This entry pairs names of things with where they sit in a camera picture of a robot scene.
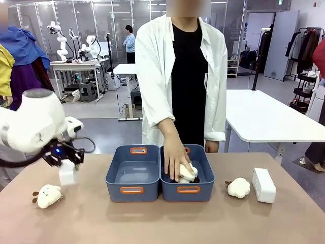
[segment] door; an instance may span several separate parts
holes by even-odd
[[[298,16],[299,10],[276,13],[264,76],[283,80],[286,75],[289,60],[285,53],[296,32]]]

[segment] yellow jacket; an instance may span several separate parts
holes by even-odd
[[[0,44],[0,96],[11,97],[10,76],[15,63],[11,54]]]

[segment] white sheep plush toy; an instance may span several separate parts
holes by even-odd
[[[228,194],[237,198],[244,198],[250,193],[250,183],[244,178],[237,178],[233,182],[226,181]]]
[[[63,195],[61,194],[61,187],[53,185],[45,185],[40,189],[39,192],[34,192],[32,195],[38,195],[38,197],[34,198],[32,202],[37,202],[40,208],[47,208],[53,203],[63,199]]]
[[[180,165],[180,175],[182,175],[182,177],[179,180],[180,184],[188,184],[192,181],[195,180],[195,178],[198,176],[198,170],[197,168],[193,167],[192,163],[189,164],[192,168],[192,170],[194,171],[194,175],[192,175],[186,168],[184,165]]]

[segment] red clothing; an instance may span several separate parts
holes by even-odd
[[[325,77],[325,39],[317,46],[313,54],[313,61],[320,70],[321,76]]]

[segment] person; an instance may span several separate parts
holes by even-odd
[[[313,61],[320,71],[320,84],[325,86],[325,40],[315,49]],[[325,102],[321,108],[319,123],[325,126]],[[313,142],[305,152],[305,160],[310,162],[317,171],[325,172],[322,164],[325,161],[325,143]]]
[[[225,140],[228,52],[223,34],[198,18],[208,2],[169,0],[171,16],[137,32],[142,143],[164,145],[165,173],[175,181],[180,164],[193,173],[183,144],[217,153]]]
[[[135,50],[135,36],[133,35],[133,28],[130,25],[125,27],[127,38],[123,42],[123,46],[126,48],[126,59],[128,64],[136,63],[136,50]]]

